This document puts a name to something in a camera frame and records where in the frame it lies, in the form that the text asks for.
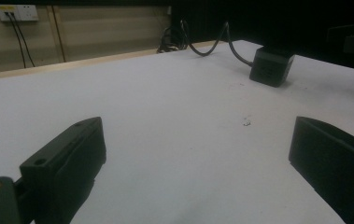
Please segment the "wall socket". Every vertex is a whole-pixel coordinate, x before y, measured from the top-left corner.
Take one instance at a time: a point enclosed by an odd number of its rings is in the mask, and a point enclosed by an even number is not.
[[[36,6],[34,5],[0,5],[1,21],[10,21],[10,18],[5,14],[14,13],[16,21],[38,21]]]

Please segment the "white table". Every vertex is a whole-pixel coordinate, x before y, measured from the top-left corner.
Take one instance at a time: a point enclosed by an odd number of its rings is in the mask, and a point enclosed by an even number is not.
[[[250,60],[259,47],[234,44]],[[296,116],[354,135],[354,69],[296,56],[280,88],[249,71],[221,44],[205,58],[184,50],[0,78],[0,175],[17,180],[48,141],[100,116],[108,160],[74,224],[344,223],[288,154]]]

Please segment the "wooden wall panel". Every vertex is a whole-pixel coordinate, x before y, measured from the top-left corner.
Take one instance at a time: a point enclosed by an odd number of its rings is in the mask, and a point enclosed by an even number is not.
[[[163,29],[170,25],[167,7],[59,7],[58,11],[67,61],[156,49]]]
[[[59,63],[46,7],[37,7],[39,21],[19,25],[36,66]],[[25,54],[27,66],[31,66]],[[10,22],[0,21],[0,71],[23,68],[19,42]]]

